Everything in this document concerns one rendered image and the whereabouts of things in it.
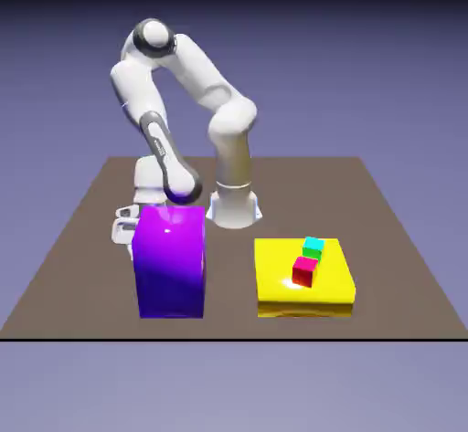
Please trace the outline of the small green cube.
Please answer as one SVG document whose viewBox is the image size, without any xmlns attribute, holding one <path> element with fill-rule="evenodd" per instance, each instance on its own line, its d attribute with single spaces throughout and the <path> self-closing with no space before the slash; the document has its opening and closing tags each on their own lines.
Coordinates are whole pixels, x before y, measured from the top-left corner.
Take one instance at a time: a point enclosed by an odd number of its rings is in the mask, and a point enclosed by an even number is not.
<svg viewBox="0 0 468 432">
<path fill-rule="evenodd" d="M 306 237 L 303 241 L 302 256 L 305 258 L 315 259 L 318 263 L 320 263 L 324 251 L 324 244 L 324 239 L 317 237 Z"/>
</svg>

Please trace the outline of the large yellow box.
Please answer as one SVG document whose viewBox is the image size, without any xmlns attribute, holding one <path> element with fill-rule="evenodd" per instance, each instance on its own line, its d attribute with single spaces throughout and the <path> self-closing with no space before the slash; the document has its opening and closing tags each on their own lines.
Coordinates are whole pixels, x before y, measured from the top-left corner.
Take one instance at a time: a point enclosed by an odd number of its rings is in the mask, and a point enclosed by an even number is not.
<svg viewBox="0 0 468 432">
<path fill-rule="evenodd" d="M 292 282 L 294 261 L 304 238 L 257 238 L 254 263 L 258 315 L 272 317 L 339 317 L 352 314 L 356 285 L 336 238 L 325 238 L 311 288 Z"/>
</svg>

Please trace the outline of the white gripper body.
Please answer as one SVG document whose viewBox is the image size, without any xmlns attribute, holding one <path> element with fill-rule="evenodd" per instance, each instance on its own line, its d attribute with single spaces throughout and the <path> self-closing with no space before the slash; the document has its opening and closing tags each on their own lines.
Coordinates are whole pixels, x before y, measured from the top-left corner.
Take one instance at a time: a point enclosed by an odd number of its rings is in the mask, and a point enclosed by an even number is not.
<svg viewBox="0 0 468 432">
<path fill-rule="evenodd" d="M 116 218 L 112 224 L 112 242 L 125 246 L 131 245 L 138 221 L 139 219 L 135 217 Z"/>
</svg>

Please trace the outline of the large purple box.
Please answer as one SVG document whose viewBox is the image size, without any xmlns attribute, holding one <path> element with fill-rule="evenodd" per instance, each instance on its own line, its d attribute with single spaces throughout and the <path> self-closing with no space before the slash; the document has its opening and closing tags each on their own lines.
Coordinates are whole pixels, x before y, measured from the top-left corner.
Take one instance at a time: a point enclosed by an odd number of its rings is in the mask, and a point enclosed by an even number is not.
<svg viewBox="0 0 468 432">
<path fill-rule="evenodd" d="M 132 242 L 141 318 L 203 317 L 205 247 L 204 207 L 144 208 Z"/>
</svg>

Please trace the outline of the small red cube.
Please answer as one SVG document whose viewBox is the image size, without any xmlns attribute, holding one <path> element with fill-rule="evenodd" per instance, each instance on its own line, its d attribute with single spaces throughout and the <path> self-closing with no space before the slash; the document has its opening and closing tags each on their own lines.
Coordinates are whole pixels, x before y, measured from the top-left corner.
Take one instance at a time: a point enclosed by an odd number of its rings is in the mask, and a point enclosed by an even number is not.
<svg viewBox="0 0 468 432">
<path fill-rule="evenodd" d="M 292 283 L 311 288 L 319 267 L 319 260 L 304 256 L 298 257 L 292 266 Z"/>
</svg>

